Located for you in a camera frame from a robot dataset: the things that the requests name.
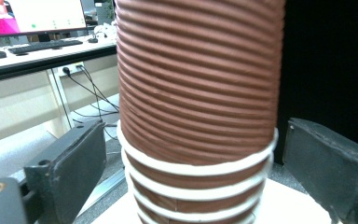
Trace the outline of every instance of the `monitor screen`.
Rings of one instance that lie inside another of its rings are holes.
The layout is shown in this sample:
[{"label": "monitor screen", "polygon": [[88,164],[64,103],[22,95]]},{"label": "monitor screen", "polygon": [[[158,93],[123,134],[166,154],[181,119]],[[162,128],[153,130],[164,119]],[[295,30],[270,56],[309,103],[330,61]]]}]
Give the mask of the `monitor screen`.
[{"label": "monitor screen", "polygon": [[86,29],[80,0],[0,0],[0,36]]}]

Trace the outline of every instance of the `electrical socket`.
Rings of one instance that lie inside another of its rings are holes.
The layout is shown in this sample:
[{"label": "electrical socket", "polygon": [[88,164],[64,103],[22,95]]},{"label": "electrical socket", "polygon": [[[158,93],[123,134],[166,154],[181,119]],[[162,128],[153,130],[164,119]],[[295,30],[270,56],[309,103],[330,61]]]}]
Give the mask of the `electrical socket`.
[{"label": "electrical socket", "polygon": [[64,67],[67,67],[69,71],[71,72],[71,75],[74,73],[82,72],[81,68],[79,66],[84,66],[83,62],[78,63],[71,63],[60,67],[53,68],[54,74],[58,74],[59,77],[65,77],[66,74],[62,71]]}]

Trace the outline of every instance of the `floor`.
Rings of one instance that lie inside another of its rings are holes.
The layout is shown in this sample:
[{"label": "floor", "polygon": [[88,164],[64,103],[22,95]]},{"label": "floor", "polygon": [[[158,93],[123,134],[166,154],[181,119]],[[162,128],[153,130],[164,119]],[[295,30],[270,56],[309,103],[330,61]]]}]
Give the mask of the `floor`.
[{"label": "floor", "polygon": [[[113,105],[118,105],[118,95],[108,97]],[[99,102],[99,105],[92,104],[72,112],[75,125],[91,119],[98,119],[101,109],[103,121],[108,124],[115,124],[119,120],[119,114],[107,102]],[[0,141],[0,177],[11,175],[21,180],[24,178],[22,166],[37,153],[53,143],[56,138],[48,133],[43,125],[33,127],[22,133],[17,133]],[[91,196],[95,196],[97,202],[91,199],[86,202],[84,209],[80,212],[75,223],[91,223],[110,205],[116,202],[127,191],[127,184],[122,178],[123,163],[121,161],[121,146],[117,140],[116,128],[105,128],[107,165],[103,176]],[[292,189],[307,193],[301,185],[284,169],[280,164],[274,164],[269,178],[280,182]]]}]

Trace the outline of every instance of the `black keyboard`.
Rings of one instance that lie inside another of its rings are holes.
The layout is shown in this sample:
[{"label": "black keyboard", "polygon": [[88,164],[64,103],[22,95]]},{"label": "black keyboard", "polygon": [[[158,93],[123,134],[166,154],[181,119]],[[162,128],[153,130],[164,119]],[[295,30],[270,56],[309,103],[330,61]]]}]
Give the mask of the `black keyboard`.
[{"label": "black keyboard", "polygon": [[80,45],[80,44],[83,44],[83,42],[81,42],[80,40],[54,40],[50,42],[39,42],[27,46],[14,47],[7,50],[13,54],[23,54],[32,51],[42,50],[42,49],[60,49],[63,47]]}]

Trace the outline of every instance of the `brown cylinder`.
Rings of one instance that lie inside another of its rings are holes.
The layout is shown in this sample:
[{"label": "brown cylinder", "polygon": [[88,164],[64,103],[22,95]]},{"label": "brown cylinder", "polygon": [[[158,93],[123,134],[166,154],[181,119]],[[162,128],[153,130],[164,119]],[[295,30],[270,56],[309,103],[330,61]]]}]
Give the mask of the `brown cylinder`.
[{"label": "brown cylinder", "polygon": [[[263,150],[277,120],[283,8],[283,0],[117,0],[120,122],[127,141],[150,158],[195,166],[238,161]],[[127,157],[150,179],[187,189],[235,184],[266,165],[189,177]],[[154,203],[172,202],[133,182]],[[233,200],[225,203],[241,202]]]}]

